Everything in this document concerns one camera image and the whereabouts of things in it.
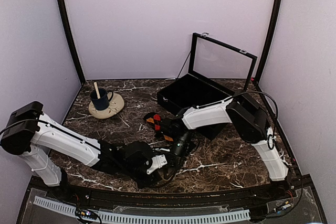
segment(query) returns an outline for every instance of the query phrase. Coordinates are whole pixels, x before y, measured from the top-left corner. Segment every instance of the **black metal post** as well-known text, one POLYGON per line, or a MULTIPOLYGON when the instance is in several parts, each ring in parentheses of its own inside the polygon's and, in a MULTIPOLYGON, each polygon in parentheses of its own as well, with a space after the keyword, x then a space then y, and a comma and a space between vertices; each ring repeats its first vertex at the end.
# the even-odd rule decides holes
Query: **black metal post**
POLYGON ((278 19, 279 10, 280 10, 280 3, 281 3, 281 0, 274 0, 274 3, 273 3, 272 15, 271 15, 271 19, 269 22, 269 27, 267 31, 267 36, 266 36, 263 52, 261 54, 259 66, 256 72, 256 76, 254 78, 257 83, 259 83, 261 75, 263 74, 263 70, 265 68, 269 49, 271 47, 271 43, 273 40, 275 26, 277 24, 277 19, 278 19))
POLYGON ((74 43, 74 38, 72 37, 71 29, 70 29, 70 23, 68 19, 68 14, 65 6, 65 1, 64 0, 57 0, 58 2, 58 8, 59 12, 61 15, 62 23, 63 23, 63 28, 65 32, 65 36, 67 38, 68 46, 70 49, 71 57, 73 60, 73 64, 75 65, 75 69, 77 71, 78 78, 80 80, 80 83, 83 85, 85 83, 85 76, 82 70, 82 67, 79 62, 78 54, 76 51, 75 43, 74 43))

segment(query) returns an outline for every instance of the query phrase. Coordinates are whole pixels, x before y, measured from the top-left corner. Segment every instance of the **coaster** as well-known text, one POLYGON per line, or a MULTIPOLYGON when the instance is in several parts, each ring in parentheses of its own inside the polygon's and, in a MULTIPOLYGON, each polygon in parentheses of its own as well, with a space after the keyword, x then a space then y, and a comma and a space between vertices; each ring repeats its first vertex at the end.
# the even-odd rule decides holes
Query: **coaster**
MULTIPOLYGON (((108 99, 111 98, 112 93, 108 93, 108 99)), ((110 101, 110 105, 105 110, 96 110, 95 106, 92 102, 89 104, 89 112, 90 114, 97 119, 106 119, 114 116, 119 113, 125 105, 125 102, 121 95, 113 93, 113 98, 110 101)))

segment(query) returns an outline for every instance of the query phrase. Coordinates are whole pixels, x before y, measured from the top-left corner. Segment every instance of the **dark marble surface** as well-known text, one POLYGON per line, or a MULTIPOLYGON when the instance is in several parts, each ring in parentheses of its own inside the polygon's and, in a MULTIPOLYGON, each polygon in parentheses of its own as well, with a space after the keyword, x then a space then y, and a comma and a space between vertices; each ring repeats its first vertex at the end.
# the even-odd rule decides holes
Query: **dark marble surface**
MULTIPOLYGON (((242 88, 242 80, 216 80, 236 90, 242 88)), ((143 116, 155 111, 161 116, 172 116, 157 104, 156 93, 172 80, 107 80, 97 81, 98 86, 114 90, 123 96, 124 109, 112 118, 98 120, 88 112, 89 94, 93 81, 87 82, 76 98, 65 127, 87 137, 103 139, 110 143, 145 141, 151 146, 165 143, 154 138, 154 131, 144 123, 143 116)), ((91 188, 143 193, 201 193, 226 189, 246 188, 269 183, 268 172, 257 151, 242 141, 232 125, 227 125, 212 141, 200 134, 198 150, 191 154, 174 180, 160 189, 138 189, 134 181, 125 175, 108 175, 93 170, 79 161, 52 151, 51 159, 68 173, 73 185, 91 188)))

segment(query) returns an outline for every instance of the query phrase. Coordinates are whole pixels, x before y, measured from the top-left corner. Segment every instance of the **dark blue mug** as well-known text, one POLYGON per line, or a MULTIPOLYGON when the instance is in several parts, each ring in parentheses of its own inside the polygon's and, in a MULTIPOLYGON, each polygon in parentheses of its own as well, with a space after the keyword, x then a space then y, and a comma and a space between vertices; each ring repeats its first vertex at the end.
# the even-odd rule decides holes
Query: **dark blue mug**
POLYGON ((98 99, 96 91, 93 90, 90 94, 91 101, 92 101, 94 107, 96 108, 96 110, 105 110, 110 105, 110 101, 113 97, 113 92, 110 91, 110 90, 106 91, 105 89, 101 89, 101 88, 99 88, 98 90, 99 90, 100 98, 98 99), (111 95, 110 99, 108 99, 108 97, 107 97, 107 94, 109 92, 112 92, 112 95, 111 95))

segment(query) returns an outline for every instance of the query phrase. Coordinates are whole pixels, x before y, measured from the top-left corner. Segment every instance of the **black box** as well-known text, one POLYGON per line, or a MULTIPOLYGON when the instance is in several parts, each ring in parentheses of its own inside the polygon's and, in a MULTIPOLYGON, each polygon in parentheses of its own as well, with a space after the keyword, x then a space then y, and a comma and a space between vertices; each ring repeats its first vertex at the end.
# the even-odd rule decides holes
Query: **black box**
MULTIPOLYGON (((198 39, 213 42, 250 58, 252 62, 244 85, 244 90, 247 89, 251 80, 252 72, 257 61, 256 56, 218 40, 193 33, 188 73, 157 93, 157 103, 174 115, 177 115, 178 112, 185 107, 209 104, 223 100, 234 94, 233 90, 230 90, 194 71, 196 44, 198 39)), ((212 140, 221 132, 225 125, 226 123, 203 126, 199 127, 197 131, 206 138, 212 140)))

